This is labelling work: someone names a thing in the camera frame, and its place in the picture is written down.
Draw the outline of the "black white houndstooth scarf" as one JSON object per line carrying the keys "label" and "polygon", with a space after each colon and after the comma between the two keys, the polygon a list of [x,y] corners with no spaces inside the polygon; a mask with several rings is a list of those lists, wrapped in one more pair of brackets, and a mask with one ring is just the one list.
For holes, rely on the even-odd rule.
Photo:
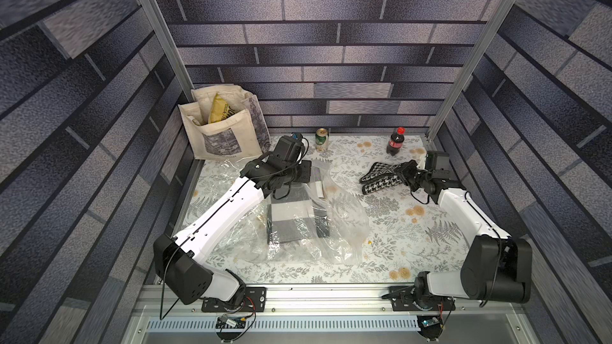
{"label": "black white houndstooth scarf", "polygon": [[362,185],[362,194],[372,194],[400,184],[408,185],[405,171],[414,167],[416,167],[414,160],[399,164],[375,162],[366,175],[363,175],[359,180],[359,184]]}

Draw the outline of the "grey white scarf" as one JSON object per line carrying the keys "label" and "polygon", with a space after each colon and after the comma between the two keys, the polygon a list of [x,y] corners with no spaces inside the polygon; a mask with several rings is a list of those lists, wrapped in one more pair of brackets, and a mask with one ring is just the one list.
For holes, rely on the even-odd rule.
{"label": "grey white scarf", "polygon": [[268,243],[330,237],[329,222],[321,181],[283,186],[268,208]]}

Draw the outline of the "clear plastic vacuum bag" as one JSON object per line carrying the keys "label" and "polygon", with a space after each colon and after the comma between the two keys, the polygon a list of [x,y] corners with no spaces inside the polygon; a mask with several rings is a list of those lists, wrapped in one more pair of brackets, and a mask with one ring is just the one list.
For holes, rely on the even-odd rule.
{"label": "clear plastic vacuum bag", "polygon": [[332,177],[329,160],[312,162],[311,181],[283,186],[241,217],[208,261],[236,256],[242,261],[359,264],[370,229],[357,197]]}

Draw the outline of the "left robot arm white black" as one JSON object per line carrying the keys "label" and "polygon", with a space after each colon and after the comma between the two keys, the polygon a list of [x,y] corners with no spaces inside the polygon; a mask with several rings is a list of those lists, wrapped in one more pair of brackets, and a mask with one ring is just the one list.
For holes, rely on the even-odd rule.
{"label": "left robot arm white black", "polygon": [[202,216],[172,237],[153,245],[156,275],[183,304],[214,298],[234,306],[242,302],[245,283],[230,270],[207,265],[220,240],[247,213],[282,187],[310,181],[304,157],[308,140],[300,133],[279,138],[273,151],[247,162],[232,186]]}

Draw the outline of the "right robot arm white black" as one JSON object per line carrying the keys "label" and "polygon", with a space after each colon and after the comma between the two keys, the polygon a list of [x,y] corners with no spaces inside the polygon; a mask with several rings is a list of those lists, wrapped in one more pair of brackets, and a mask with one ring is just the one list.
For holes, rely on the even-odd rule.
{"label": "right robot arm white black", "polygon": [[513,238],[473,200],[470,192],[449,176],[449,156],[430,151],[426,167],[411,160],[398,176],[410,190],[423,190],[462,231],[470,247],[462,268],[454,272],[421,272],[411,292],[422,310],[447,297],[487,302],[525,304],[532,288],[532,247]]}

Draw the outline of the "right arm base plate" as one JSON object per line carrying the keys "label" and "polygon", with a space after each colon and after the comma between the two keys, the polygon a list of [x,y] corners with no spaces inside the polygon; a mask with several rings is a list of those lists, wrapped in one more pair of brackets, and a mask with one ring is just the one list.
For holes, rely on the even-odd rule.
{"label": "right arm base plate", "polygon": [[394,312],[448,312],[456,309],[450,297],[418,296],[414,286],[393,286],[382,299],[390,300]]}

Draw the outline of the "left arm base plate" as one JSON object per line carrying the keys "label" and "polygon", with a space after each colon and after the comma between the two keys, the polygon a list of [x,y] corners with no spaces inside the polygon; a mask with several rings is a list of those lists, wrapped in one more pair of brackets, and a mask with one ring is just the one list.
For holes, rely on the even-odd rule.
{"label": "left arm base plate", "polygon": [[263,312],[266,307],[268,289],[265,287],[246,286],[239,288],[237,293],[228,301],[215,298],[202,300],[202,312],[210,313],[237,313],[237,312]]}

